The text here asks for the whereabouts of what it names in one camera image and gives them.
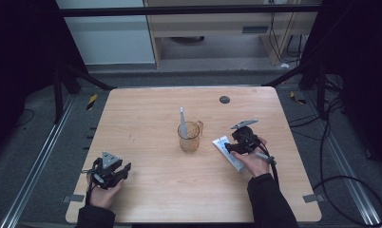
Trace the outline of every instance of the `black sleeve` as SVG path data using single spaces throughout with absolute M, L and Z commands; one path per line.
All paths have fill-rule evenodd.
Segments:
M 101 207 L 86 205 L 79 209 L 76 228 L 112 228 L 114 219 L 115 214 L 111 211 Z
M 298 227 L 295 215 L 271 174 L 248 182 L 255 227 Z

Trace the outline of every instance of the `wooden table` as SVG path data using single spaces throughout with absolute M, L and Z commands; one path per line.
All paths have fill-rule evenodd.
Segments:
M 229 104 L 220 102 L 230 98 Z M 193 154 L 181 151 L 177 128 L 180 106 L 187 121 L 202 121 L 203 135 Z M 258 119 L 250 125 L 268 141 L 277 160 L 281 191 L 298 221 L 321 219 L 277 92 L 271 87 L 126 88 L 111 91 L 88 152 L 84 169 L 103 151 L 132 162 L 112 210 L 117 222 L 251 222 L 247 171 L 238 173 L 212 144 L 227 136 L 231 125 Z M 75 194 L 86 193 L 86 175 Z M 67 221 L 76 222 L 84 202 L 71 202 Z

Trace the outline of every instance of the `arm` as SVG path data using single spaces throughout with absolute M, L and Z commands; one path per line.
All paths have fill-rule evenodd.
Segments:
M 247 191 L 253 207 L 255 227 L 298 227 L 292 209 L 269 173 L 268 162 L 254 153 L 231 153 L 254 176 L 248 182 Z
M 292 209 L 271 174 L 252 178 L 247 191 L 256 227 L 298 227 Z
M 85 205 L 79 210 L 77 228 L 113 227 L 115 214 L 102 207 Z
M 109 210 L 115 196 L 123 186 L 124 180 L 110 189 L 102 189 L 93 186 L 90 194 L 89 205 L 85 205 L 79 210 L 77 228 L 112 228 L 114 225 L 115 214 Z

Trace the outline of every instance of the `cable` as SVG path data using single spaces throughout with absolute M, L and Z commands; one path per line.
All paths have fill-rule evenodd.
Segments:
M 312 119 L 312 120 L 310 120 L 310 121 L 308 121 L 308 122 L 306 122 L 306 123 L 301 123 L 301 124 L 291 125 L 291 126 L 289 126 L 289 127 L 291 127 L 291 128 L 293 128 L 293 127 L 301 127 L 301 126 L 304 126 L 304 125 L 311 124 L 311 123 L 313 123 L 314 121 L 316 121 L 316 120 L 318 120 L 318 119 L 320 119 L 319 116 L 315 117 L 314 119 Z
M 271 157 L 271 156 L 269 155 L 268 148 L 267 148 L 267 147 L 265 146 L 265 144 L 262 143 L 260 140 L 257 140 L 257 141 L 256 141 L 256 140 L 254 140 L 254 139 L 252 139 L 252 138 L 248 138 L 248 137 L 246 137 L 246 136 L 244 136 L 244 135 L 241 135 L 241 134 L 240 134 L 240 136 L 241 136 L 244 140 L 246 140 L 247 142 L 253 142 L 256 146 L 259 147 L 259 149 L 262 150 L 262 152 L 264 152 L 264 154 L 265 154 L 266 156 Z M 274 175 L 274 181 L 275 181 L 275 183 L 277 184 L 277 186 L 279 186 L 279 177 L 277 176 L 276 163 L 275 163 L 274 161 L 272 161 L 272 162 L 270 162 L 270 164 L 271 164 L 272 174 Z
M 96 184 L 92 187 L 91 185 L 93 184 L 93 175 L 90 176 L 90 182 L 89 186 L 86 191 L 86 205 L 90 205 L 90 199 L 91 199 L 91 193 L 93 192 L 93 189 L 97 186 Z
M 31 112 L 31 117 L 30 117 L 30 119 L 28 121 L 26 121 L 24 123 L 17 124 L 15 127 L 23 126 L 23 125 L 29 123 L 34 118 L 34 111 L 33 110 L 31 110 L 31 109 L 23 109 L 23 110 Z
M 327 77 L 326 75 L 326 78 L 325 78 L 325 83 L 326 83 L 326 86 L 325 86 L 325 89 L 327 89 L 328 91 L 332 92 L 333 94 L 339 94 L 339 92 L 342 91 L 342 87 L 341 85 L 339 84 L 339 81 L 338 81 L 338 78 L 337 76 L 335 77 L 335 80 L 336 82 L 334 82 L 333 80 L 331 80 L 329 77 Z
M 325 125 L 325 129 L 324 129 L 324 133 L 322 135 L 322 139 L 321 139 L 321 144 L 320 144 L 320 154 L 319 154 L 319 169 L 320 169 L 320 183 L 316 184 L 315 187 L 313 188 L 314 190 L 318 187 L 318 186 L 322 186 L 322 190 L 324 192 L 324 196 L 326 197 L 326 199 L 328 200 L 328 202 L 331 204 L 331 206 L 341 215 L 343 216 L 345 219 L 349 220 L 350 222 L 356 224 L 356 225 L 360 225 L 360 226 L 366 226 L 366 227 L 379 227 L 382 225 L 382 220 L 379 222 L 379 223 L 376 223 L 376 224 L 373 224 L 373 225 L 369 225 L 369 224 L 366 224 L 366 223 L 363 223 L 361 221 L 358 221 L 358 220 L 355 220 L 354 218 L 351 218 L 349 217 L 348 215 L 346 215 L 345 213 L 343 213 L 339 208 L 337 208 L 333 201 L 331 200 L 330 196 L 328 195 L 328 192 L 327 192 L 327 189 L 325 187 L 325 182 L 327 181 L 332 181 L 332 180 L 335 180 L 335 179 L 350 179 L 350 180 L 354 180 L 354 181 L 358 181 L 360 183 L 362 183 L 364 186 L 366 186 L 366 188 L 368 188 L 368 190 L 370 190 L 372 192 L 372 194 L 377 198 L 377 200 L 380 202 L 380 204 L 382 205 L 382 200 L 381 198 L 375 193 L 374 190 L 371 189 L 371 187 L 365 183 L 364 181 L 362 180 L 358 180 L 356 178 L 353 178 L 353 177 L 348 177 L 348 176 L 335 176 L 335 177 L 330 177 L 328 179 L 325 179 L 324 180 L 324 172 L 323 172 L 323 148 L 324 148 L 324 143 L 325 143 L 325 138 L 327 136 L 327 131 L 330 130 L 331 131 L 331 128 L 330 128 L 330 120 L 329 120 L 329 114 L 331 113 L 332 111 L 332 107 L 336 104 L 338 104 L 340 102 L 337 101 L 335 102 L 337 99 L 333 100 L 328 109 L 327 109 L 327 118 L 326 118 L 326 125 Z
M 269 0 L 269 3 L 271 5 L 274 5 L 275 2 L 274 2 L 274 0 Z M 287 26 L 286 29 L 289 29 L 289 26 L 291 26 L 293 14 L 294 13 L 292 12 L 292 16 L 291 16 L 291 18 L 289 20 L 289 23 L 288 23 L 288 26 Z M 275 31 L 274 31 L 274 21 L 275 21 L 275 13 L 271 12 L 271 27 L 270 27 L 270 30 L 269 30 L 269 43 L 270 43 L 270 45 L 272 47 L 272 50 L 274 51 L 275 55 L 277 56 L 277 59 L 281 63 L 284 63 L 284 64 L 289 64 L 289 63 L 298 61 L 298 60 L 287 60 L 287 59 L 284 59 L 282 57 L 282 53 L 280 51 L 279 43 L 277 41 L 277 36 L 275 35 Z M 275 43 L 277 45 L 277 50 L 275 49 L 274 44 L 272 43 L 272 39 L 271 39 L 272 34 L 274 34 L 274 40 L 275 40 Z
M 304 119 L 307 119 L 307 118 L 310 118 L 310 117 L 313 117 L 313 116 L 316 116 L 316 117 L 317 117 L 318 115 L 313 114 L 313 115 L 306 116 L 306 117 L 300 117 L 300 118 L 297 118 L 297 119 L 295 119 L 295 120 L 289 121 L 288 123 L 291 124 L 291 123 L 293 123 L 293 122 L 301 121 L 301 120 L 304 120 Z
M 301 135 L 301 136 L 303 136 L 303 137 L 309 138 L 309 139 L 311 139 L 311 140 L 321 141 L 321 139 L 317 139 L 317 138 L 314 138 L 314 137 L 305 135 L 305 134 L 303 134 L 303 133 L 300 133 L 300 132 L 297 132 L 297 131 L 294 131 L 294 130 L 291 130 L 291 131 L 292 131 L 293 133 L 296 133 L 296 134 Z
M 296 64 L 298 64 L 298 62 L 300 62 L 300 60 L 301 60 L 301 44 L 302 44 L 303 35 L 300 35 L 297 51 L 290 51 L 289 50 L 289 47 L 290 47 L 290 45 L 292 43 L 293 38 L 294 38 L 294 36 L 291 35 L 291 38 L 289 39 L 289 42 L 288 42 L 288 46 L 286 47 L 286 53 L 290 57 L 296 57 Z

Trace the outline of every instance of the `person's hand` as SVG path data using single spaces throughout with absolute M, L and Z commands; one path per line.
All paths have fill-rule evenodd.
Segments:
M 90 175 L 87 175 L 87 183 L 91 182 Z M 124 180 L 120 180 L 117 185 L 110 189 L 103 189 L 96 185 L 94 182 L 91 184 L 91 187 L 93 190 L 91 191 L 90 196 L 90 205 L 102 207 L 107 210 L 110 209 L 111 204 L 113 203 L 113 200 L 115 196 L 120 191 L 121 187 L 123 186 Z
M 258 138 L 262 141 L 263 144 L 267 143 L 261 137 Z M 254 151 L 263 154 L 263 151 L 259 149 L 259 147 L 257 147 Z M 262 174 L 269 173 L 269 163 L 254 153 L 248 155 L 241 155 L 235 151 L 231 151 L 230 153 L 233 155 L 233 157 L 242 162 L 245 167 L 247 167 L 248 172 L 250 172 L 250 174 L 255 178 Z

